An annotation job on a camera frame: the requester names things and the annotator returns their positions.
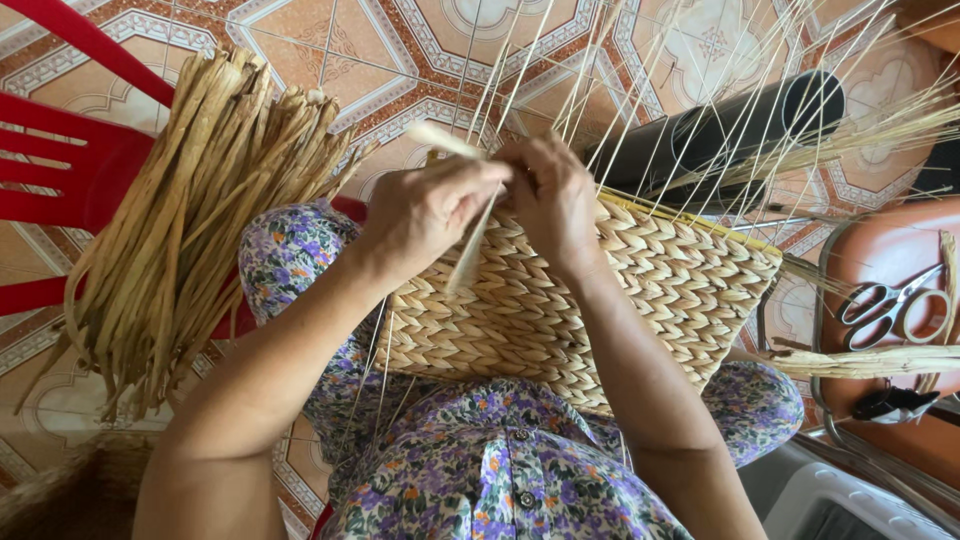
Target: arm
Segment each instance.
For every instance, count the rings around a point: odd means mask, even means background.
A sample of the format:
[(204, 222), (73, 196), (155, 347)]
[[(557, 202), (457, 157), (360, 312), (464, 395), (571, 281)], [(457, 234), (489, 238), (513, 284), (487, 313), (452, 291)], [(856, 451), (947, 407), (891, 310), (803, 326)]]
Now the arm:
[(499, 156), (529, 169), (512, 187), (517, 220), (577, 301), (636, 474), (695, 538), (765, 538), (709, 411), (599, 247), (593, 178), (555, 136)]
[(275, 442), (367, 313), (453, 245), (510, 174), (452, 160), (381, 179), (364, 233), (184, 402), (147, 467), (133, 537), (286, 538)]

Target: woman's left hand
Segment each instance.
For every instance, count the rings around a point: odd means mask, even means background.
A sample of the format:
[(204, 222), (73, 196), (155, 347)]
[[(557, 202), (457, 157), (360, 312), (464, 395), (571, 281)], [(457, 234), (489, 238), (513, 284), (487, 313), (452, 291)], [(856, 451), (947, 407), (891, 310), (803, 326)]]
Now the woman's left hand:
[(387, 272), (384, 277), (396, 288), (455, 244), (497, 186), (512, 177), (506, 163), (464, 158), (388, 173), (373, 191), (352, 255)]

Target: dress button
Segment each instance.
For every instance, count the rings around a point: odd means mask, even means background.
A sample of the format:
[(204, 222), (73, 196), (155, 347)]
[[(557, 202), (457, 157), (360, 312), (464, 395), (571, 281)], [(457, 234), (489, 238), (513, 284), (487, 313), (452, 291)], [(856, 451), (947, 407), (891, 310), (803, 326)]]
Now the dress button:
[(523, 493), (520, 494), (519, 502), (520, 502), (520, 506), (529, 510), (530, 508), (533, 508), (534, 505), (537, 504), (537, 497), (533, 493), (530, 493), (529, 491), (524, 491)]

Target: woman's right hand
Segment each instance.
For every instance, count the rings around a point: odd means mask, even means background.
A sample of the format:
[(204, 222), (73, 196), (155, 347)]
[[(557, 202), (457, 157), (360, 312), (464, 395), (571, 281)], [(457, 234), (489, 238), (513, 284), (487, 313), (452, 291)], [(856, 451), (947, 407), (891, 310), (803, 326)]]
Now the woman's right hand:
[(574, 282), (609, 269), (593, 225), (593, 176), (556, 133), (508, 143), (494, 157), (520, 171), (510, 187), (516, 221), (551, 270)]

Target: red plastic chair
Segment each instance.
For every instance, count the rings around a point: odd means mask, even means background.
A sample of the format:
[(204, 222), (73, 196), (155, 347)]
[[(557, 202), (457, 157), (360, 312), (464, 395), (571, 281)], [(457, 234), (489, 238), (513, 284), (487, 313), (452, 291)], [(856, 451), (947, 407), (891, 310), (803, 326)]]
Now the red plastic chair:
[[(0, 4), (33, 19), (163, 106), (173, 104), (172, 86), (61, 0), (0, 0)], [(0, 121), (26, 129), (25, 133), (0, 129), (0, 149), (69, 165), (57, 168), (0, 158), (0, 182), (51, 187), (60, 192), (59, 196), (47, 196), (0, 189), (0, 219), (74, 227), (94, 234), (109, 223), (154, 143), (137, 130), (6, 92), (0, 92)], [(33, 135), (30, 130), (69, 139)], [(366, 219), (366, 207), (359, 201), (337, 198), (332, 204), (358, 223)], [(0, 286), (0, 316), (62, 304), (65, 285), (66, 277)], [(237, 335), (255, 327), (250, 309), (243, 302)], [(228, 316), (213, 337), (229, 337)]]

